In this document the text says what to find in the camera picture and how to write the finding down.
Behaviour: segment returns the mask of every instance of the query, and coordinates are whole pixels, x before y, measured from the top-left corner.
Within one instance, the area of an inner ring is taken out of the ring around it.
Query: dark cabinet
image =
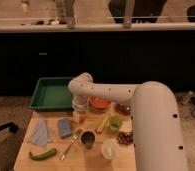
[[[32,95],[40,77],[160,81],[195,90],[195,31],[0,34],[0,95]]]

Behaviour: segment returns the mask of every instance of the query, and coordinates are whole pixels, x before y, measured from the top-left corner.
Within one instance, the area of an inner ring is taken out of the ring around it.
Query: metal cup
[[[86,131],[81,135],[81,142],[87,149],[91,149],[95,142],[95,134],[91,131]]]

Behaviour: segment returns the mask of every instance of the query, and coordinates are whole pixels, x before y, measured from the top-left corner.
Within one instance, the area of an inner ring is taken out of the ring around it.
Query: orange bowl
[[[93,96],[89,98],[89,103],[92,107],[95,107],[97,109],[107,109],[111,105],[111,101]]]

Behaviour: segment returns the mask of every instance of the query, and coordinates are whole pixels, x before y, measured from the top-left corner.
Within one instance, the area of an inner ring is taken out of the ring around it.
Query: wooden table
[[[108,110],[109,113],[116,113],[114,107]],[[104,114],[97,114],[88,110],[87,119],[82,124],[73,123],[73,131],[77,128],[90,130],[95,132],[97,125],[100,123]],[[52,140],[47,144],[47,147],[41,148],[29,142],[29,137],[37,123],[38,116],[47,119],[47,125],[52,132]],[[58,159],[59,153],[44,161],[33,161],[29,159],[28,152],[32,151],[35,154],[43,153],[53,147],[59,151],[64,151],[71,141],[71,137],[61,139],[58,134],[57,121],[63,117],[70,117],[66,112],[51,112],[37,113],[33,112],[26,135],[21,145],[16,163],[15,171],[136,171],[134,146],[120,145],[119,155],[112,161],[103,158],[101,154],[101,144],[107,138],[115,138],[116,135],[109,134],[105,130],[102,134],[95,133],[95,144],[91,150],[87,150],[82,145],[81,141],[73,144],[65,160]],[[130,117],[123,116],[123,131],[132,130]]]

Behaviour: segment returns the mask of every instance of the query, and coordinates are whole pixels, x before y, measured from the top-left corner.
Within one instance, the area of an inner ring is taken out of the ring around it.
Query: white cup
[[[119,144],[116,139],[107,139],[101,146],[103,157],[108,160],[113,160],[119,153]]]

